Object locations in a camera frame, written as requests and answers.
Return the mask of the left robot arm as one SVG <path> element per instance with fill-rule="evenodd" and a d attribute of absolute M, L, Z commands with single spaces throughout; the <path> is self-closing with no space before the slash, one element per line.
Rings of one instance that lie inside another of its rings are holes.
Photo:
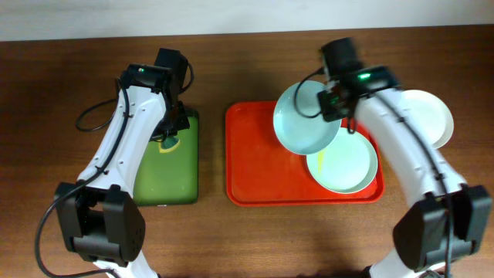
<path fill-rule="evenodd" d="M 191 85 L 187 58 L 159 49 L 152 65 L 131 63 L 116 79 L 117 106 L 103 140 L 76 182 L 59 184 L 38 227 L 55 212 L 68 251 L 110 277 L 156 277 L 142 246 L 144 217 L 133 200 L 147 145 L 190 127 L 178 99 Z"/>

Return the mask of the white plate top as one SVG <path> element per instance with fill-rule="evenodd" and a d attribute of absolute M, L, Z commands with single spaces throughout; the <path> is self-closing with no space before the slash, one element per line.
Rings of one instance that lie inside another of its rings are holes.
<path fill-rule="evenodd" d="M 294 154 L 315 154 L 327 147 L 336 137 L 342 120 L 326 122 L 322 116 L 305 118 L 294 106 L 295 83 L 287 88 L 278 99 L 273 112 L 273 128 L 281 145 Z M 320 111 L 317 94 L 325 85 L 317 81 L 306 81 L 298 91 L 296 102 L 304 114 L 314 115 Z"/>

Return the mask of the white plate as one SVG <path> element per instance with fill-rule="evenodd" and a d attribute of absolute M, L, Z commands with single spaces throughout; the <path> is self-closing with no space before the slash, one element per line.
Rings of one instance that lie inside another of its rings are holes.
<path fill-rule="evenodd" d="M 361 133 L 340 128 L 322 151 L 306 156 L 312 178 L 323 188 L 349 195 L 363 191 L 377 175 L 378 157 L 371 142 Z"/>
<path fill-rule="evenodd" d="M 401 102 L 434 148 L 449 142 L 454 131 L 454 119 L 441 99 L 423 90 L 405 90 L 401 93 Z"/>
<path fill-rule="evenodd" d="M 315 154 L 327 147 L 336 137 L 342 120 L 326 122 L 322 116 L 305 118 L 294 106 L 295 83 L 287 88 L 278 99 L 273 112 L 273 128 L 281 145 L 294 154 Z M 320 111 L 317 94 L 325 85 L 317 81 L 306 81 L 298 91 L 296 102 L 304 114 L 314 115 Z"/>

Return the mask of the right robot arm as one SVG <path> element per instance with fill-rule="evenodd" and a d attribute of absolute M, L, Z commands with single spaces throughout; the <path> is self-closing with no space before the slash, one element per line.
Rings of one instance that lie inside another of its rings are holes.
<path fill-rule="evenodd" d="M 397 176 L 409 210 L 394 227 L 394 248 L 363 277 L 435 277 L 443 268 L 476 254 L 488 225 L 492 197 L 470 186 L 445 160 L 412 119 L 404 92 L 386 66 L 366 67 L 352 39 L 322 46 L 330 85 L 318 93 L 326 122 L 346 118 L 353 133 L 363 124 Z"/>

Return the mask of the yellow green sponge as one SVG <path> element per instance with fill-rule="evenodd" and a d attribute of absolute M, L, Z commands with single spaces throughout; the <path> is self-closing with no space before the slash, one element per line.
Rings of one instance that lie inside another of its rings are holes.
<path fill-rule="evenodd" d="M 178 137 L 166 137 L 158 142 L 158 150 L 161 154 L 170 153 L 178 148 L 181 141 Z"/>

